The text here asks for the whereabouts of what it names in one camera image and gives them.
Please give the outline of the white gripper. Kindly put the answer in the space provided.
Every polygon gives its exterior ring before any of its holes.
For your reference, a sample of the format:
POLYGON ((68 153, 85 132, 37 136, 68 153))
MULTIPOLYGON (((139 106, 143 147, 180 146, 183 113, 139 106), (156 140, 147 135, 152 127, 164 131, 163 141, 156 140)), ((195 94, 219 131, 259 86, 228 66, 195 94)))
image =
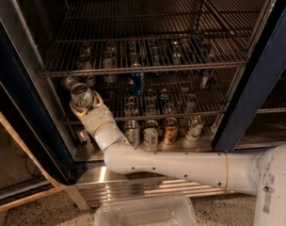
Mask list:
POLYGON ((85 129, 93 136, 98 129, 109 122, 114 122, 113 115, 107 106, 104 105, 101 95, 93 90, 93 108, 87 113, 87 109, 76 106, 73 101, 70 101, 72 113, 83 121, 85 129))

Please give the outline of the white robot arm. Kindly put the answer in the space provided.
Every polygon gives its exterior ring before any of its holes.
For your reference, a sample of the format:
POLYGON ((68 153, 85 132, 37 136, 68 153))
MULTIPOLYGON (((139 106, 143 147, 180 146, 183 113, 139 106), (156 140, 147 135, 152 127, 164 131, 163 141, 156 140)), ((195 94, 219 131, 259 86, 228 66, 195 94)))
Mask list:
POLYGON ((155 172, 257 197, 254 226, 286 226, 286 144, 261 153, 151 152, 137 149, 97 93, 73 114, 93 136, 115 173, 155 172))

